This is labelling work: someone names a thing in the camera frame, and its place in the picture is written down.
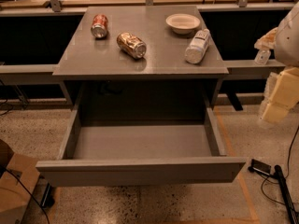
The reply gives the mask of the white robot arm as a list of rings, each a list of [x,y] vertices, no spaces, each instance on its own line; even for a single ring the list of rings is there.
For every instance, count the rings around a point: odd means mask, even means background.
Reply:
[[[257,64],[266,64],[273,50],[275,60],[285,65],[282,72],[271,73],[266,80],[259,110],[261,123],[276,124],[299,102],[299,3],[278,27],[259,38],[254,48],[258,50]]]

